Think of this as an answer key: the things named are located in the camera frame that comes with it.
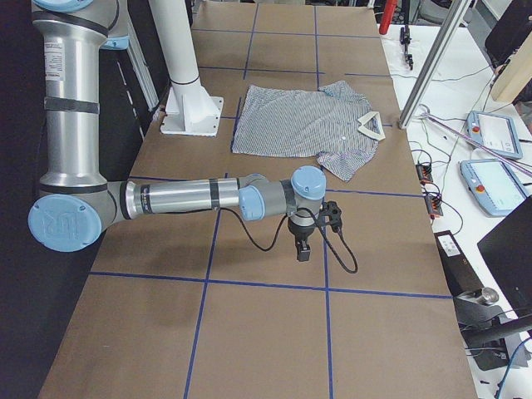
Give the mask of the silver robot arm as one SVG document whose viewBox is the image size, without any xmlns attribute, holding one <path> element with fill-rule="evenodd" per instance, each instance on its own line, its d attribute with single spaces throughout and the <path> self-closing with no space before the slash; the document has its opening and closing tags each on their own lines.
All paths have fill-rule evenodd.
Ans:
<svg viewBox="0 0 532 399">
<path fill-rule="evenodd" d="M 280 215 L 306 261 L 309 236 L 323 221 L 324 173 L 303 166 L 291 178 L 239 178 L 137 184 L 99 170 L 99 54 L 129 46 L 124 1 L 35 1 L 44 39 L 48 169 L 27 218 L 36 241 L 58 252 L 93 244 L 113 224 L 148 214 L 228 210 L 241 223 Z"/>
</svg>

